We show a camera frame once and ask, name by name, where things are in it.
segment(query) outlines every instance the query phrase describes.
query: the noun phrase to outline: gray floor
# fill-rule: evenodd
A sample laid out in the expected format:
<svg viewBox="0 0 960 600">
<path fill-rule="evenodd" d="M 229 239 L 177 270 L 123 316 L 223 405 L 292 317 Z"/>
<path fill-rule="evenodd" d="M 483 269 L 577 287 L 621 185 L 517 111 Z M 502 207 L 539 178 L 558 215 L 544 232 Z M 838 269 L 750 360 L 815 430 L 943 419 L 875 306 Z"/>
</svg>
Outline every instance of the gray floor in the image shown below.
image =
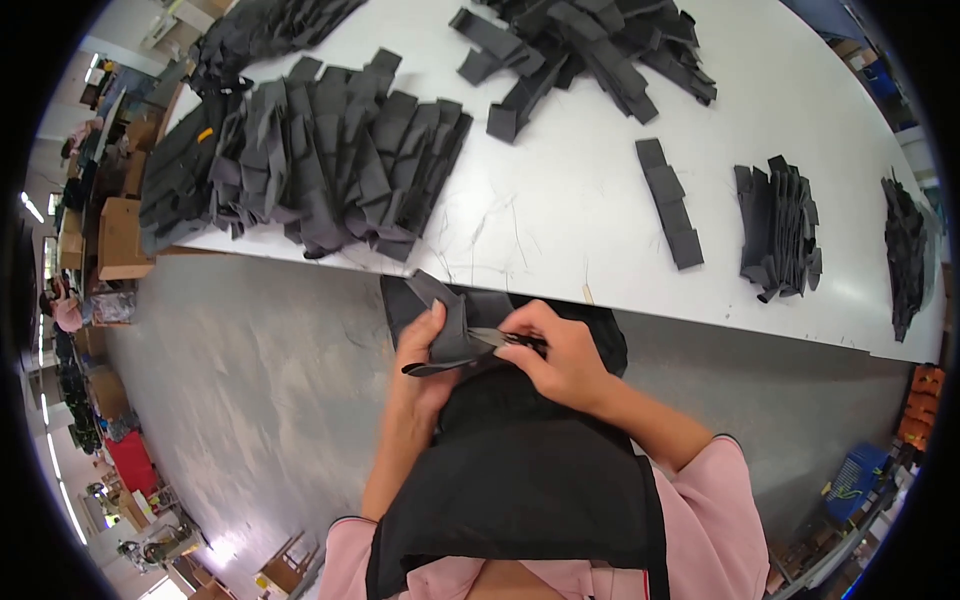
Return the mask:
<svg viewBox="0 0 960 600">
<path fill-rule="evenodd" d="M 160 470 L 241 598 L 301 529 L 356 513 L 393 350 L 376 276 L 240 256 L 168 256 L 135 326 L 108 333 Z M 908 365 L 635 314 L 626 379 L 743 443 L 768 540 L 788 537 L 862 440 L 887 444 Z"/>
</svg>

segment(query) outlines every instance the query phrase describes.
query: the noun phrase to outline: blue crate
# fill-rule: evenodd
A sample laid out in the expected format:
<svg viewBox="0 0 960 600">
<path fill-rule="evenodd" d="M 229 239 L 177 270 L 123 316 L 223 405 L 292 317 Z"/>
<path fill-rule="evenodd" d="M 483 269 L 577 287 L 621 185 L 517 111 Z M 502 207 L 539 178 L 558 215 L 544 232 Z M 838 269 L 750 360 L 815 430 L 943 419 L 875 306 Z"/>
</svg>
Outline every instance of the blue crate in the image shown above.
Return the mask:
<svg viewBox="0 0 960 600">
<path fill-rule="evenodd" d="M 867 501 L 886 462 L 885 451 L 865 442 L 858 444 L 847 454 L 824 497 L 827 512 L 840 522 L 850 518 Z"/>
</svg>

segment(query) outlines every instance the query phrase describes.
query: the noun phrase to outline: pink sleeve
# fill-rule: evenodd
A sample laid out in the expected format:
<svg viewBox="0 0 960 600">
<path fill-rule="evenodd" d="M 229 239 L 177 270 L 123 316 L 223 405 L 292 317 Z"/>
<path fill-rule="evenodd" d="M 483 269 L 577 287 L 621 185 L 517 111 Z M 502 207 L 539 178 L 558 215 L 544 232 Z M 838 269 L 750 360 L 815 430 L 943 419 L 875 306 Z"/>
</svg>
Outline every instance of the pink sleeve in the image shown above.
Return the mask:
<svg viewBox="0 0 960 600">
<path fill-rule="evenodd" d="M 367 562 L 376 523 L 342 518 L 326 534 L 326 562 L 317 600 L 367 600 Z"/>
<path fill-rule="evenodd" d="M 677 473 L 654 470 L 673 600 L 759 599 L 769 563 L 740 446 L 718 436 Z"/>
</svg>

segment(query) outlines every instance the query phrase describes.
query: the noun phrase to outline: white table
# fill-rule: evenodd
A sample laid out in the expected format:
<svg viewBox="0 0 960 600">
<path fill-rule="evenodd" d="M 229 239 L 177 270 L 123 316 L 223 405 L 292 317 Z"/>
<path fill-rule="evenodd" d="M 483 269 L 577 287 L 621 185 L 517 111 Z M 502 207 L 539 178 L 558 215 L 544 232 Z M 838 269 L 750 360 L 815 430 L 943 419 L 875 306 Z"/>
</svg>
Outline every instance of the white table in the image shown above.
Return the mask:
<svg viewBox="0 0 960 600">
<path fill-rule="evenodd" d="M 474 88 L 457 75 L 469 42 L 447 26 L 460 0 L 370 0 L 310 56 L 359 68 L 383 46 L 403 56 L 395 88 L 462 102 L 475 117 L 456 168 L 406 264 L 355 245 L 313 261 L 407 275 L 809 340 L 916 362 L 938 356 L 945 299 L 894 341 L 880 178 L 893 166 L 923 197 L 903 152 L 860 83 L 827 45 L 774 0 L 678 0 L 697 20 L 703 69 L 717 83 L 705 108 L 640 66 L 660 111 L 648 126 L 625 118 L 592 77 L 553 90 L 512 147 L 485 134 L 488 106 L 516 76 Z M 483 7 L 473 7 L 483 13 Z M 298 60 L 249 68 L 269 81 Z M 198 104 L 185 90 L 172 127 Z M 686 190 L 706 264 L 678 272 L 634 151 L 658 137 Z M 738 276 L 743 226 L 734 164 L 767 170 L 783 154 L 810 179 L 820 213 L 824 274 L 804 298 L 762 304 Z M 210 228 L 184 246 L 307 262 L 280 226 L 245 237 Z"/>
</svg>

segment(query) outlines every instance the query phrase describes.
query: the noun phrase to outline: person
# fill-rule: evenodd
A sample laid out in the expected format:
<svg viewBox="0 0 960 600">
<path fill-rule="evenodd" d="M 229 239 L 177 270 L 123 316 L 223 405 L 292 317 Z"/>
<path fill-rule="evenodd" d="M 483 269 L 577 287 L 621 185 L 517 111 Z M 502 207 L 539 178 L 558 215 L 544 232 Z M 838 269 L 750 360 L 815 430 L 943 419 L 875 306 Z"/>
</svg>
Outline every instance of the person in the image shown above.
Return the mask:
<svg viewBox="0 0 960 600">
<path fill-rule="evenodd" d="M 80 145 L 84 143 L 86 137 L 92 132 L 101 130 L 103 128 L 104 117 L 97 116 L 83 121 L 72 133 L 70 133 L 70 137 L 67 137 L 66 141 L 63 142 L 63 146 L 60 148 L 60 158 L 68 159 L 73 155 L 79 154 Z"/>
<path fill-rule="evenodd" d="M 761 597 L 767 547 L 733 438 L 609 374 L 587 325 L 542 300 L 499 327 L 548 346 L 545 359 L 525 346 L 494 352 L 519 377 L 457 386 L 456 372 L 403 374 L 426 361 L 444 321 L 435 301 L 398 338 L 360 515 L 330 527 L 320 600 Z M 527 381 L 560 417 L 446 430 L 461 390 L 494 381 L 507 383 L 489 406 L 513 410 Z M 622 443 L 628 434 L 672 480 Z"/>
<path fill-rule="evenodd" d="M 76 292 L 71 290 L 62 278 L 54 277 L 54 297 L 46 292 L 40 293 L 40 312 L 53 317 L 60 329 L 67 333 L 78 331 L 93 321 L 93 304 L 89 300 L 80 302 Z"/>
</svg>

